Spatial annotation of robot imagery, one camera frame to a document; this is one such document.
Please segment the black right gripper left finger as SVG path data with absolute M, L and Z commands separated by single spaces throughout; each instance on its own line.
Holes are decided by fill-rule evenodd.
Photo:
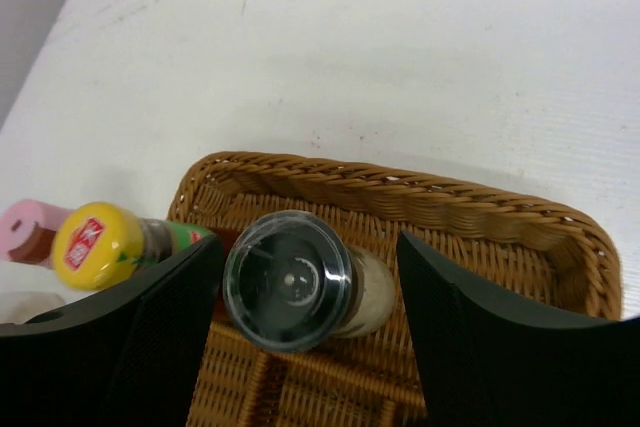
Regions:
M 207 236 L 113 287 L 1 327 L 4 426 L 183 426 L 224 248 Z

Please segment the yellow cap green label bottle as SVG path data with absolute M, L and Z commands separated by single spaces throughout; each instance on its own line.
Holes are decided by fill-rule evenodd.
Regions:
M 51 265 L 67 286 L 99 291 L 129 279 L 216 235 L 228 253 L 240 233 L 168 220 L 142 218 L 107 202 L 92 202 L 73 211 L 53 241 Z

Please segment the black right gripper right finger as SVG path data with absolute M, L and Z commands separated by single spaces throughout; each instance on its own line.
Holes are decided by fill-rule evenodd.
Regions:
M 416 235 L 397 240 L 431 426 L 635 426 L 639 322 L 514 293 Z

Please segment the black top salt grinder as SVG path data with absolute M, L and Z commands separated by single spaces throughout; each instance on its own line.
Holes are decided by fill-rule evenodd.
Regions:
M 396 302 L 385 262 L 301 210 L 265 215 L 245 229 L 227 257 L 222 287 L 238 330 L 262 349 L 285 353 L 371 334 Z

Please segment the yellow lid spice shaker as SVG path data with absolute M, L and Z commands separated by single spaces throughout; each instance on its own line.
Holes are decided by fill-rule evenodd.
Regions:
M 24 324 L 65 304 L 50 269 L 1 261 L 2 324 Z

